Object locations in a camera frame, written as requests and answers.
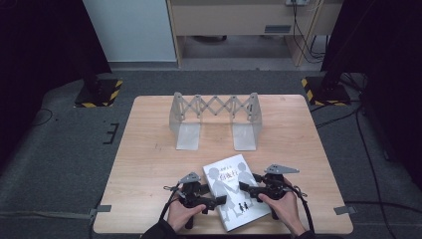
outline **book cover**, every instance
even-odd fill
[[[242,154],[203,166],[205,178],[215,197],[227,195],[226,204],[216,209],[226,231],[252,222],[271,212],[266,203],[259,203],[249,193],[240,190],[239,181],[258,186]]]

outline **human hand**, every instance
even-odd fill
[[[263,193],[260,193],[258,197],[276,211],[277,216],[286,224],[292,234],[300,236],[306,232],[304,225],[299,219],[298,202],[294,193],[286,192],[279,200],[273,200]]]
[[[193,208],[186,208],[176,199],[170,204],[167,223],[177,232],[187,223],[190,217],[200,213],[205,208],[206,206],[204,204]]]

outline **person's right hand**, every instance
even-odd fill
[[[300,236],[306,229],[299,218],[298,202],[293,192],[286,192],[279,200],[273,200],[267,195],[260,193],[258,197],[273,208],[280,220],[286,224],[292,234]]]

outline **black and yellow hazard tape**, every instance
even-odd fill
[[[114,103],[115,98],[118,95],[118,92],[120,91],[121,84],[123,83],[122,80],[118,80],[115,82],[115,86],[113,87],[109,98],[105,102],[101,103],[94,103],[94,102],[81,102],[81,103],[75,103],[76,108],[96,108],[96,107],[110,107]]]
[[[302,79],[302,86],[304,87],[305,92],[306,92],[307,97],[308,97],[308,101],[310,102],[310,104],[312,106],[313,105],[316,105],[316,106],[347,106],[347,102],[341,102],[339,100],[325,100],[325,101],[317,100],[315,98],[315,94],[313,93],[307,79]]]

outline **gray floor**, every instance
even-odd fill
[[[318,39],[315,51],[323,51],[323,46],[324,38]],[[0,211],[87,214],[95,208],[104,192],[136,96],[172,95],[175,91],[185,95],[258,92],[304,96],[301,78],[320,75],[319,68],[320,63],[307,62],[294,67],[280,37],[229,36],[227,41],[219,43],[189,39],[180,68],[158,64],[114,69],[114,75],[123,79],[123,85],[110,108],[75,109],[73,103],[82,81],[54,89],[46,94],[43,110],[0,178]],[[361,81],[360,74],[354,76]],[[346,89],[353,99],[358,99],[356,91]],[[344,238],[394,238],[388,232],[378,203],[377,185],[395,238],[421,238],[422,192],[411,182],[400,162],[384,158],[382,145],[362,112],[324,125],[353,113],[358,106],[359,103],[321,109],[310,106],[343,199],[357,210],[350,215],[354,230]],[[107,132],[113,130],[111,124],[117,122],[114,142],[104,144],[109,141]],[[0,217],[0,238],[139,236],[96,233],[90,236],[90,231],[89,220],[27,215]]]

